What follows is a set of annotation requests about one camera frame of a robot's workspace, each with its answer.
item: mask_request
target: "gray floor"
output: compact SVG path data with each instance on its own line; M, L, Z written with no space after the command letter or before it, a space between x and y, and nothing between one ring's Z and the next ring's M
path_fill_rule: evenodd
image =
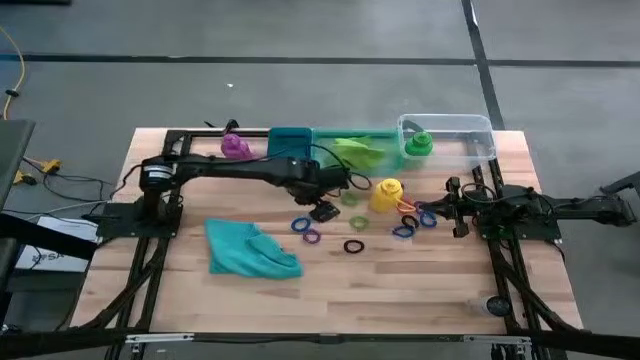
M490 59L640 60L633 1L476 0ZM76 0L71 7L0 6L26 52L117 55L473 58L458 1ZM0 52L10 52L0 41ZM18 67L0 62L0 83ZM491 68L507 129L524 130L543 188L586 196L640 170L640 69ZM388 127L403 113L487 109L474 66L106 64L31 62L13 118L38 122L29 155L115 181L133 129L200 126ZM95 188L64 187L78 196ZM640 213L640 200L633 200ZM7 208L71 204L41 188L15 188ZM82 211L70 212L79 215ZM587 328L640 336L640 226L564 223L567 267ZM10 319L50 329L72 293L21 293ZM151 349L152 359L488 358L444 344L272 344ZM100 358L101 349L47 356ZM595 357L570 354L572 359Z

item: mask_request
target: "wooden table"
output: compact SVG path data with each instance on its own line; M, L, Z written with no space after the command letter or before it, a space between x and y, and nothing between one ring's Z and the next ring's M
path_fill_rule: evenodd
M160 153L167 129L137 129L123 174L141 160ZM522 132L496 132L498 159L506 183L533 186L538 179ZM254 151L266 151L266 139L251 139ZM192 152L220 152L219 139L198 139ZM397 176L414 200L441 198L449 176L471 182L469 171L458 173L406 171ZM487 169L485 178L491 179ZM138 173L115 200L141 195ZM368 193L357 191L363 200ZM478 315L470 299L496 294L486 244L475 234L454 239L452 222L421 229L413 240L390 234L399 216L372 214L367 201L341 208L339 218L314 224L323 233L309 245L291 232L291 221L310 210L297 206L282 188L255 180L192 180L183 187L184 214L178 236L171 241L158 290L151 331L246 333L378 333L473 334L505 333L500 318ZM366 215L370 227L356 234L348 219ZM304 276L291 280L249 279L208 273L211 258L204 221L224 216L255 222L287 251L298 255ZM364 241L356 255L343 251L345 240ZM118 239L96 252L72 324L80 325L103 309L124 287L137 239ZM557 250L542 242L522 242L534 290L567 322L582 327L571 285ZM130 324L141 310L145 288L136 299ZM524 324L522 311L517 311Z

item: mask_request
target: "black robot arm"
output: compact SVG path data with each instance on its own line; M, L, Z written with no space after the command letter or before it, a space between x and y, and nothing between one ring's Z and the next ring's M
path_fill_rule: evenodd
M315 205L310 215L324 222L338 215L339 210L322 197L332 190L348 189L351 174L341 166L321 169L317 161L293 157L237 161L196 154L155 156L141 163L139 185L144 192L144 216L161 216L162 193L198 177L256 179L284 187L297 204Z
M546 241L560 238L557 220L593 220L614 226L628 226L637 221L629 203L617 195L558 199L538 194L531 187L504 185L502 197L497 198L484 185L461 186L457 177L447 180L446 189L447 194L441 200L425 202L420 207L455 220L455 237L469 233L465 216L472 217L473 225L485 238L499 236L502 229L510 227L519 239Z

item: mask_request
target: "plastic ring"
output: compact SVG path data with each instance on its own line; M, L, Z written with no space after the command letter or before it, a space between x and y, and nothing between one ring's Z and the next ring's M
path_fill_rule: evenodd
M298 227L298 223L300 222L305 222L304 227L301 227L301 228ZM306 217L299 217L293 220L293 222L291 223L291 230L295 232L305 232L309 230L310 227L311 227L311 220L309 220L309 218L306 218Z
M354 216L349 219L349 225L357 231L362 231L369 226L369 219L364 216Z
M393 228L391 233L399 238L408 239L416 233L416 229L413 226L400 225Z
M343 205L356 206L358 205L358 197L350 192L346 192L340 197L340 202Z
M358 248L357 249L351 249L349 247L349 245L351 244L357 244ZM348 252L349 254L357 254L359 252L362 252L362 250L364 250L364 243L360 240L347 240L344 242L344 245L342 246L342 248L344 249L344 251Z
M314 240L309 239L309 234L315 235L316 238ZM320 234L317 230L309 229L302 234L302 240L304 240L307 244L317 244L320 239L322 239L322 234Z
M438 225L438 221L436 220L436 215L432 212L423 211L420 213L420 224L426 228L433 228Z
M411 226L413 228L419 228L420 227L420 222L418 221L418 219L415 218L415 216L412 215L405 215L402 217L402 225L404 226Z
M396 203L396 209L400 214L411 214L416 211L415 206L411 205L412 201L407 198L399 199Z

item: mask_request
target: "blue ring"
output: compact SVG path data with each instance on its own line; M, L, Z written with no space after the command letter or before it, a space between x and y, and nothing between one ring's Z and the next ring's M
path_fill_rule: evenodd
M438 221L436 220L436 214L428 211L423 211L420 213L420 224L426 228L434 228L438 225Z
M304 225L303 228L299 228L299 227L296 226L301 221L305 221L306 222L306 224ZM310 227L311 227L311 220L309 220L309 218L306 218L306 217L299 217L299 218L293 220L293 222L291 223L291 230L293 230L295 232L305 232L305 231L309 230Z
M402 234L400 231L406 230L408 233ZM391 233L399 238L408 239L416 233L416 229L412 226L400 225L393 228Z

